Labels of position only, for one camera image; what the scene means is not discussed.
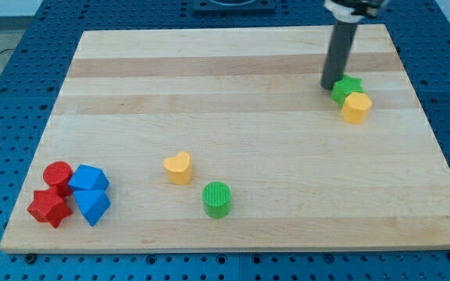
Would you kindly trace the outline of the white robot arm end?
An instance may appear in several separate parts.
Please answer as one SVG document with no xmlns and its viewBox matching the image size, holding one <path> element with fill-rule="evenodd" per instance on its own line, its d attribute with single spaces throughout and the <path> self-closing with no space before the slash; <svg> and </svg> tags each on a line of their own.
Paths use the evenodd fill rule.
<svg viewBox="0 0 450 281">
<path fill-rule="evenodd" d="M 375 19 L 389 0 L 324 0 L 323 6 L 336 20 L 358 23 L 364 18 Z"/>
</svg>

